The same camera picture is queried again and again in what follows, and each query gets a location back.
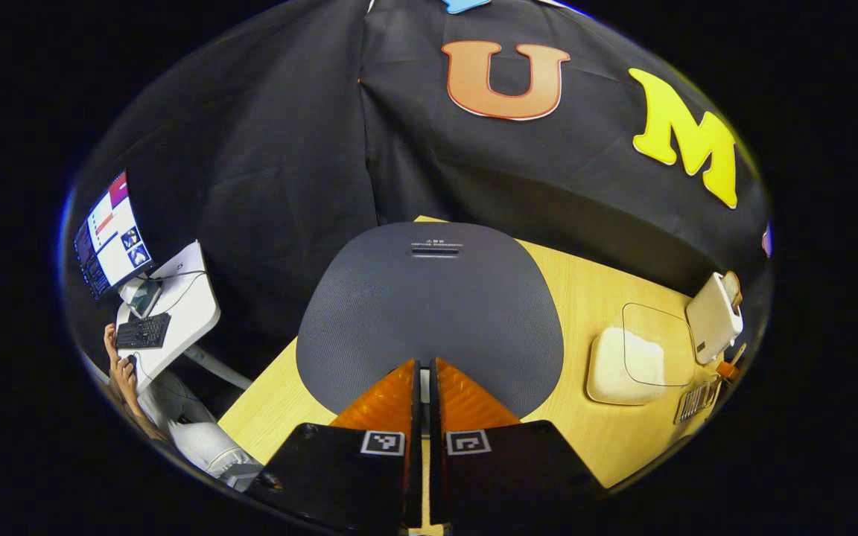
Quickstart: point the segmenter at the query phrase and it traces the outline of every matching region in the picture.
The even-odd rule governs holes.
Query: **wooden table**
[[[416,221],[441,220],[419,217]],[[589,399],[585,381],[591,342],[603,329],[620,321],[623,306],[639,303],[683,319],[690,298],[597,262],[522,240],[518,243],[544,275],[558,308],[565,342],[558,386],[521,420],[552,421],[600,484],[610,488],[701,427],[712,407],[681,424],[674,424],[674,415],[681,394],[712,376],[719,359],[707,366],[693,364],[691,386],[667,387],[664,396],[652,403],[623,406]],[[694,363],[693,351],[690,361]],[[245,451],[260,462],[268,462],[297,424],[329,424],[333,418],[336,415],[317,403],[301,383],[293,339],[219,424]],[[429,457],[423,460],[428,464]]]

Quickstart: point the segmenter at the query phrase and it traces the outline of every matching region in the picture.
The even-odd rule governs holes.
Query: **monitor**
[[[89,211],[75,234],[74,248],[95,301],[150,267],[152,258],[137,228],[128,197],[126,170]]]

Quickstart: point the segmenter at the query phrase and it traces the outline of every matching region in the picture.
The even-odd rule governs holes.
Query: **white desk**
[[[161,296],[158,296],[149,316],[165,311],[171,315],[171,322],[164,335],[164,345],[160,348],[118,350],[120,357],[137,355],[134,373],[137,376],[138,393],[149,386],[157,374],[166,369],[177,356],[184,353],[224,380],[243,389],[250,386],[250,380],[235,373],[194,344],[211,331],[220,319],[220,307],[217,306],[210,278],[207,274],[196,272],[198,270],[205,270],[204,254],[201,252],[200,242],[195,240],[150,275],[152,278],[167,278],[168,275],[195,272],[161,281]],[[115,328],[128,322],[129,315],[128,304],[122,302],[118,308]]]

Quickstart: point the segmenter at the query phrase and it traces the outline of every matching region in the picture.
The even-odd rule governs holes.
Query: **black keyboard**
[[[132,320],[118,326],[118,348],[160,348],[171,322],[169,313]]]

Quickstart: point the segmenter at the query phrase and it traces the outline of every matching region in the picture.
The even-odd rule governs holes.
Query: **letter m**
[[[688,176],[694,176],[708,156],[713,155],[711,169],[704,172],[704,186],[726,206],[735,209],[737,194],[734,190],[732,133],[711,112],[704,112],[704,118],[697,124],[674,88],[657,76],[639,68],[630,68],[629,73],[641,82],[647,99],[647,125],[643,135],[634,136],[634,148],[651,159],[673,165],[677,162],[677,153],[670,146],[670,133],[673,131]]]

